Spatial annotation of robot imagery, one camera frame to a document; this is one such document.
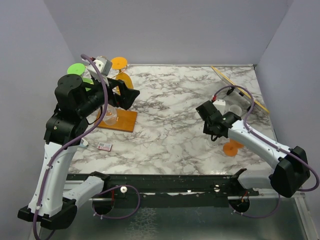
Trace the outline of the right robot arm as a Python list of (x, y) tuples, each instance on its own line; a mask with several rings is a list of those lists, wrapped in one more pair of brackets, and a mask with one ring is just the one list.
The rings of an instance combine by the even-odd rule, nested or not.
[(290, 198), (310, 178), (306, 152), (299, 146), (290, 148), (275, 142), (262, 133), (245, 126), (240, 116), (233, 112), (221, 112), (211, 101), (196, 108), (204, 121), (203, 132), (216, 138), (229, 138), (244, 145), (262, 158), (269, 166), (265, 170), (243, 170), (230, 182), (229, 189), (240, 196), (247, 189), (273, 189)]

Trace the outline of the yellow plastic wine glass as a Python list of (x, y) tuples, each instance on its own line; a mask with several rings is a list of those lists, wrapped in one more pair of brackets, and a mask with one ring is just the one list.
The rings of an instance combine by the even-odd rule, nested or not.
[(125, 71), (127, 70), (128, 68), (128, 61), (126, 58), (124, 57), (121, 57), (121, 56), (118, 56), (118, 57), (115, 57), (111, 60), (112, 62), (112, 69), (113, 70), (117, 70), (118, 73), (116, 74), (116, 76), (112, 77), (113, 79), (116, 79), (116, 80), (122, 80), (124, 81), (125, 85), (129, 88), (129, 89), (133, 89), (134, 86), (133, 86), (133, 82), (130, 78), (129, 75), (127, 75), (125, 73)]

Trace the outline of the orange plastic wine glass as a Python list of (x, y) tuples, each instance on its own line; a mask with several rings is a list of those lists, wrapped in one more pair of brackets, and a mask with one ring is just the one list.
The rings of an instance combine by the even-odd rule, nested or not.
[(229, 142), (226, 142), (223, 145), (223, 152), (229, 157), (235, 157), (238, 154), (238, 149), (242, 149), (244, 147), (243, 144), (235, 141), (233, 139), (229, 139)]

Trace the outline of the clear stemmed glass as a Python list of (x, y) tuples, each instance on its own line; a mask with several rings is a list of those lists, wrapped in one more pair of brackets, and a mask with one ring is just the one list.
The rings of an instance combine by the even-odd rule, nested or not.
[(207, 139), (207, 144), (208, 144), (209, 147), (213, 148), (214, 146), (219, 145), (221, 141), (222, 141), (222, 139), (220, 137), (215, 136), (215, 135), (211, 135)]

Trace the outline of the green plastic wine glass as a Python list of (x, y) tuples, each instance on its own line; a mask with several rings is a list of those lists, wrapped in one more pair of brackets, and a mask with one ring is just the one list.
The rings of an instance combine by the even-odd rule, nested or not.
[(94, 85), (92, 76), (86, 66), (82, 63), (74, 63), (67, 69), (67, 74), (74, 74), (80, 76), (83, 83)]

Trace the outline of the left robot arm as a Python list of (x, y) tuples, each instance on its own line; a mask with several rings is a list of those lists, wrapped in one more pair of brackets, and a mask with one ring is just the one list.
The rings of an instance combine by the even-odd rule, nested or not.
[(40, 223), (48, 230), (68, 228), (77, 210), (90, 198), (106, 197), (111, 190), (109, 176), (91, 173), (74, 189), (64, 193), (71, 161), (88, 127), (87, 117), (108, 104), (128, 110), (140, 91), (127, 88), (122, 80), (108, 78), (102, 85), (83, 82), (77, 74), (62, 76), (54, 91), (57, 105), (46, 123), (44, 159), (35, 193), (30, 203), (18, 211), (18, 218)]

